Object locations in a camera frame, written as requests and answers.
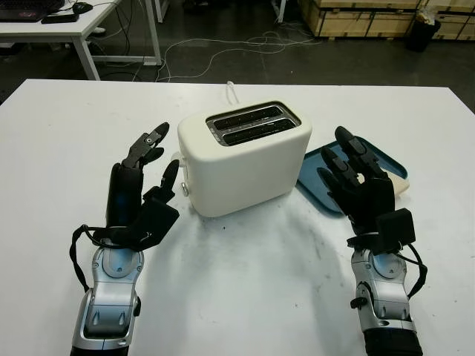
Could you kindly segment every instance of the wooden crate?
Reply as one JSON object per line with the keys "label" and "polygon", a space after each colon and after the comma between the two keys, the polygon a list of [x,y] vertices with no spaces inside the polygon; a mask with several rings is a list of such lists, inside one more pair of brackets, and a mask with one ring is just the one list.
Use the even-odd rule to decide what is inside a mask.
{"label": "wooden crate", "polygon": [[363,37],[370,12],[321,10],[313,0],[300,0],[302,15],[317,37]]}
{"label": "wooden crate", "polygon": [[475,39],[475,17],[460,15],[439,15],[440,30],[434,35],[435,39]]}
{"label": "wooden crate", "polygon": [[472,16],[469,18],[458,39],[463,41],[475,41],[475,17]]}
{"label": "wooden crate", "polygon": [[315,1],[300,0],[302,14],[317,37],[402,37],[412,13],[322,10]]}
{"label": "wooden crate", "polygon": [[320,8],[415,9],[425,0],[315,0]]}
{"label": "wooden crate", "polygon": [[367,36],[403,37],[412,21],[412,13],[376,13]]}
{"label": "wooden crate", "polygon": [[475,8],[475,0],[423,0],[421,5],[437,11],[471,13]]}

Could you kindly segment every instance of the toaster slot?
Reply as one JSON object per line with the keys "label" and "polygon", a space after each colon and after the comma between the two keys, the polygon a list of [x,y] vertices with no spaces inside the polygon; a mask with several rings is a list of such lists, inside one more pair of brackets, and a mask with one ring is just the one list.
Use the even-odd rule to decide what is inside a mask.
{"label": "toaster slot", "polygon": [[223,135],[223,140],[228,146],[237,145],[243,142],[252,141],[261,137],[269,136],[294,128],[295,123],[289,119],[279,119],[272,122],[267,122],[259,126],[253,126],[245,130],[235,131]]}
{"label": "toaster slot", "polygon": [[228,116],[226,118],[216,120],[214,121],[214,126],[216,129],[223,131],[280,115],[282,115],[282,110],[277,106],[271,106],[268,108],[258,109],[256,111],[250,111],[247,113],[239,113],[234,116]]}

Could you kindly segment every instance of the blue tray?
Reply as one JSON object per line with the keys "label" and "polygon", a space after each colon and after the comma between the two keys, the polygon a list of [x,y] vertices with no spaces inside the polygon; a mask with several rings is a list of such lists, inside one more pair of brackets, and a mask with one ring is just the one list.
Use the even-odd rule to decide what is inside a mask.
{"label": "blue tray", "polygon": [[[379,148],[370,144],[366,139],[357,137],[360,142],[365,144],[375,155],[379,158],[379,165],[388,171],[400,176],[401,178],[407,178],[407,171],[400,163],[397,163],[394,159],[386,155]],[[347,160],[347,156],[343,153],[340,145],[334,141],[327,145],[333,152],[338,154],[341,159]],[[305,154],[304,163],[300,169],[298,175],[297,188],[304,194],[304,196],[317,208],[322,207],[325,211],[342,215],[340,208],[333,202],[327,194],[328,189],[317,174],[318,167],[327,167],[323,158],[321,157],[321,148],[317,148],[314,151]]]}

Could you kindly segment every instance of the gray floor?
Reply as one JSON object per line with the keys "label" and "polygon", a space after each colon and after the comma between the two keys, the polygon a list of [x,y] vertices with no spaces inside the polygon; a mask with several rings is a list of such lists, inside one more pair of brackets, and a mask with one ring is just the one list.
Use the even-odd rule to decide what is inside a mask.
{"label": "gray floor", "polygon": [[[229,6],[209,8],[199,15],[183,13],[180,0],[171,0],[164,24],[158,25],[162,54],[179,41],[192,38],[246,41],[255,36],[281,41],[309,40],[307,29],[301,23],[298,10],[289,4],[286,22],[275,24],[275,14],[267,0],[231,1]],[[151,54],[148,28],[135,1],[134,16],[129,38],[130,53]],[[130,14],[130,0],[124,0],[123,10]],[[120,29],[113,12],[102,24],[109,34]],[[276,39],[269,38],[271,43]],[[125,37],[122,33],[106,40],[94,40],[92,50],[107,54],[121,54]],[[196,76],[208,66],[210,58],[221,50],[243,48],[253,51],[278,51],[262,54],[233,50],[216,56],[209,70],[198,78],[171,79],[173,82],[224,83],[232,80],[239,84],[297,84],[297,85],[419,85],[449,87],[475,111],[475,46],[474,43],[433,42],[424,53],[404,48],[402,41],[337,39],[286,46],[225,44],[192,41],[170,49],[167,62],[173,76]],[[112,66],[97,64],[103,80],[133,79],[154,81],[156,67],[141,65]],[[161,70],[160,78],[167,77]],[[62,47],[52,51],[47,45],[28,45],[14,56],[0,56],[0,100],[5,100],[26,78],[85,79],[73,49]]]}

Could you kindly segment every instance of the robotic hand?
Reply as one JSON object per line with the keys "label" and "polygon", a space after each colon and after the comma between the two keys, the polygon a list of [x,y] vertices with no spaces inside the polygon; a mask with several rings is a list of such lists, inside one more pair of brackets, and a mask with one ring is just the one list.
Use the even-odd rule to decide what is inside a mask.
{"label": "robotic hand", "polygon": [[[131,343],[135,317],[140,314],[140,298],[135,283],[143,269],[143,250],[158,245],[179,214],[167,205],[179,162],[172,161],[160,187],[144,194],[143,166],[164,152],[157,145],[168,132],[163,123],[144,133],[130,148],[127,158],[111,172],[106,228],[81,226],[73,233],[70,257],[85,296],[73,335],[71,356],[125,356]],[[92,260],[94,287],[89,288],[76,261],[76,241],[85,232],[99,249]]]}
{"label": "robotic hand", "polygon": [[[356,234],[347,241],[355,249],[351,264],[357,285],[350,305],[358,309],[366,352],[369,356],[420,356],[409,299],[424,285],[427,268],[411,245],[416,241],[412,215],[405,208],[394,210],[393,184],[374,153],[343,127],[336,129],[335,137],[349,159],[344,162],[329,148],[322,148],[331,172],[318,168],[318,175]],[[358,174],[364,176],[363,183]],[[417,262],[400,255],[404,245]],[[419,280],[409,294],[404,289],[405,261],[419,266]]]}

